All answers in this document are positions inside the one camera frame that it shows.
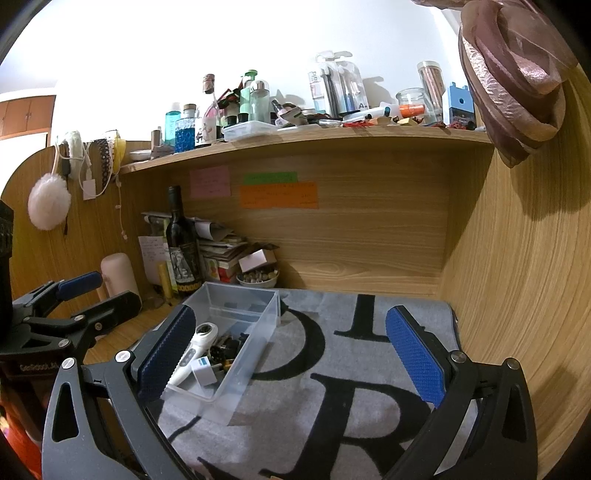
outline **bowl of stones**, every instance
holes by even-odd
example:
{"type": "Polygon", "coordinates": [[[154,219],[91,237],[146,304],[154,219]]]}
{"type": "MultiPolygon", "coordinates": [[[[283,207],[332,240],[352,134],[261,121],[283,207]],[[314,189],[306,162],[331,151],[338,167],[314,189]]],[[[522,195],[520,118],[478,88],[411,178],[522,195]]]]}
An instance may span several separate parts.
{"type": "Polygon", "coordinates": [[[277,285],[279,269],[277,265],[266,265],[261,268],[238,274],[240,285],[256,288],[273,288],[277,285]]]}

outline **metal screw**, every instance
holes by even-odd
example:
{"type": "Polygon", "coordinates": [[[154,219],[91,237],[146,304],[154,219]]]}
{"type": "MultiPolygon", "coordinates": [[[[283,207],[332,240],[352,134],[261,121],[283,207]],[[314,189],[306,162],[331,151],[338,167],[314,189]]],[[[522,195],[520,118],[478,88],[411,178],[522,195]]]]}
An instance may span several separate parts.
{"type": "Polygon", "coordinates": [[[61,367],[65,370],[68,370],[69,368],[72,368],[75,363],[76,360],[74,360],[72,357],[68,357],[61,363],[61,367]]]}
{"type": "Polygon", "coordinates": [[[464,352],[462,352],[460,350],[454,350],[452,352],[452,360],[457,364],[462,364],[466,360],[468,360],[468,357],[466,356],[466,354],[464,352]]]}
{"type": "Polygon", "coordinates": [[[115,355],[115,360],[117,360],[120,364],[126,362],[131,358],[131,353],[127,350],[121,350],[117,355],[115,355]]]}
{"type": "Polygon", "coordinates": [[[508,358],[507,365],[512,370],[519,370],[521,368],[521,365],[519,364],[519,362],[515,358],[508,358]]]}

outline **white handheld device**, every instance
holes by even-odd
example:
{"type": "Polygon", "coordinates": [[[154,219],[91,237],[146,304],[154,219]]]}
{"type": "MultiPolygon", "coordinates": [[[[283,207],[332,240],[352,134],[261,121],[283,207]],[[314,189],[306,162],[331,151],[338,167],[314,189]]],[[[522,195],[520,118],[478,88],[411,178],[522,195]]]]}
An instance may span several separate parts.
{"type": "Polygon", "coordinates": [[[168,384],[180,385],[191,373],[191,365],[189,365],[191,361],[201,358],[213,345],[216,338],[217,325],[209,322],[199,325],[177,368],[174,369],[173,376],[168,380],[168,384]]]}

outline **white fluffy pom-pom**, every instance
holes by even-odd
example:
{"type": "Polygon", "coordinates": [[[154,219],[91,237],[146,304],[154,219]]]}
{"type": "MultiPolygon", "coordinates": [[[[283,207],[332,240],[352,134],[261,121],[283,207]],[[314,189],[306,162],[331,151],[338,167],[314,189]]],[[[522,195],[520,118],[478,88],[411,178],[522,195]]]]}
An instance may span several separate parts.
{"type": "Polygon", "coordinates": [[[68,215],[72,196],[66,181],[59,175],[46,173],[29,194],[29,218],[39,230],[53,230],[68,215]]]}

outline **pink sticky note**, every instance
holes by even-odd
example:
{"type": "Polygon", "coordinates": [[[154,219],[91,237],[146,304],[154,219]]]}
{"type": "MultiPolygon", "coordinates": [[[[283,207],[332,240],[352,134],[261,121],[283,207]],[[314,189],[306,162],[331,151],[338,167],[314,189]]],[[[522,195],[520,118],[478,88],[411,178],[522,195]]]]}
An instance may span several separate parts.
{"type": "Polygon", "coordinates": [[[232,195],[230,191],[230,171],[226,165],[191,170],[189,175],[192,199],[209,199],[232,195]]]}

